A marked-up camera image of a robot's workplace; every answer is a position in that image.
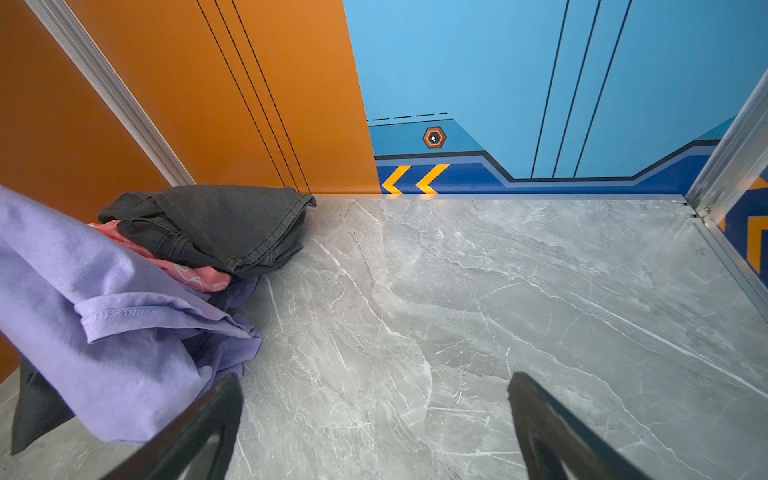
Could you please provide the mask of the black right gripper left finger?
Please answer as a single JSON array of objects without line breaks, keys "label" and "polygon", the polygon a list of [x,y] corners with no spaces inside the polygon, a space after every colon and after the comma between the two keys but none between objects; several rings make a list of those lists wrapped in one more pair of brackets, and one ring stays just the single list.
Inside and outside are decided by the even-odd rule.
[{"label": "black right gripper left finger", "polygon": [[229,374],[106,479],[223,479],[241,421],[244,395]]}]

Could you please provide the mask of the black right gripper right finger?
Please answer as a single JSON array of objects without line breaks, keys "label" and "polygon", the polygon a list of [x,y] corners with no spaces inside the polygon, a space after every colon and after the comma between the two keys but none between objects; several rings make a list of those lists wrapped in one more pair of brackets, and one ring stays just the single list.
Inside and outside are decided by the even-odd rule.
[{"label": "black right gripper right finger", "polygon": [[509,383],[508,400],[530,479],[646,479],[525,372]]}]

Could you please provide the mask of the lavender purple cloth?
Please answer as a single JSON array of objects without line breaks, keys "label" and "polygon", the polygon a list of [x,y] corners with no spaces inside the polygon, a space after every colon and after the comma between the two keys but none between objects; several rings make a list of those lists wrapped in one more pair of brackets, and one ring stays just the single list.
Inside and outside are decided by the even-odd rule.
[{"label": "lavender purple cloth", "polygon": [[155,436],[223,376],[257,329],[96,229],[1,192],[1,330],[103,441]]}]

